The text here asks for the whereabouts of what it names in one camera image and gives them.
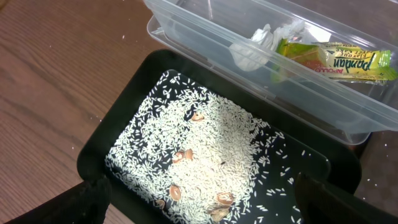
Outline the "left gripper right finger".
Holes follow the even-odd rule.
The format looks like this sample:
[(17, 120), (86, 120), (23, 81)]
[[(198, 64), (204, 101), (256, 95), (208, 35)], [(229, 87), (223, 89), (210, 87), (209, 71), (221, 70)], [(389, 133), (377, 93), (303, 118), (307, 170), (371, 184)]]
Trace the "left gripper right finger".
[(396, 216), (303, 172), (295, 180), (294, 194), (305, 223), (397, 224)]

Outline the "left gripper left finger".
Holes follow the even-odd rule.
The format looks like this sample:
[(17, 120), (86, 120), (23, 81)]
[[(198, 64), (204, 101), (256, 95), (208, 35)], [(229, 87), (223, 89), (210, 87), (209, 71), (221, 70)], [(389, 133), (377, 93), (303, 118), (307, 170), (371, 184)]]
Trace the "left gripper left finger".
[(110, 198), (106, 177), (85, 180), (6, 224), (103, 224)]

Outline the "green snack wrapper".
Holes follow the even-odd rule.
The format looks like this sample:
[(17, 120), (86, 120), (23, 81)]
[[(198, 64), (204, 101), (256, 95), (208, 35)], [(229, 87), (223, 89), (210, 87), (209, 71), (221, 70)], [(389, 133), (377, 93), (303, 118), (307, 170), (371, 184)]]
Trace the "green snack wrapper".
[(363, 50), (352, 44), (317, 42), (301, 44), (282, 39), (277, 53), (328, 78), (380, 85), (397, 79), (390, 50)]

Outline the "white tissue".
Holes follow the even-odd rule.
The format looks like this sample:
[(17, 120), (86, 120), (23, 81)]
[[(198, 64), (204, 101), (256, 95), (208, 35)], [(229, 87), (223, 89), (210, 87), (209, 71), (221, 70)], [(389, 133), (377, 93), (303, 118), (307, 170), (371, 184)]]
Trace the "white tissue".
[(282, 39), (303, 36), (304, 27), (303, 20), (296, 20), (271, 32), (270, 24), (266, 24), (255, 31), (247, 45), (235, 42), (229, 46), (235, 65), (244, 72), (257, 70), (269, 61), (264, 50), (275, 52)]

